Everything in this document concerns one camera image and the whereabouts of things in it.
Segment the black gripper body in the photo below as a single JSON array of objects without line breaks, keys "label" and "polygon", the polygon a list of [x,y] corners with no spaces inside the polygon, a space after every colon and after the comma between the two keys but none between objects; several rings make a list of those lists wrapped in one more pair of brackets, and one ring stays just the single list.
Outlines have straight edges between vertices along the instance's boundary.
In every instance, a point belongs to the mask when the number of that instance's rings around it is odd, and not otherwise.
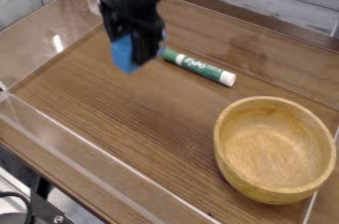
[{"label": "black gripper body", "polygon": [[99,0],[99,11],[109,40],[125,34],[159,31],[163,20],[158,13],[160,0]]}]

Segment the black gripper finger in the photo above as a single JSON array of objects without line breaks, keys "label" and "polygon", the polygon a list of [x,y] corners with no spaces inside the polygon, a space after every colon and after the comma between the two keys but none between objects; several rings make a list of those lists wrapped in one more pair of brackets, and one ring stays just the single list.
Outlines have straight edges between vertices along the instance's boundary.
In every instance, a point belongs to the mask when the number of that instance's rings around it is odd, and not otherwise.
[{"label": "black gripper finger", "polygon": [[158,56],[163,39],[162,29],[132,32],[132,63],[135,65],[144,65]]}]

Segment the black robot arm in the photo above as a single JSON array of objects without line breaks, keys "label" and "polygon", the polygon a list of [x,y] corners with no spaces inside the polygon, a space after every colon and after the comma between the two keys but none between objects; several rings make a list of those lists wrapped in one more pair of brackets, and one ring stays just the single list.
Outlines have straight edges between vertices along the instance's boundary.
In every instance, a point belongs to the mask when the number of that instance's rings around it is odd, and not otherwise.
[{"label": "black robot arm", "polygon": [[164,50],[166,24],[160,0],[99,0],[113,65],[131,73]]}]

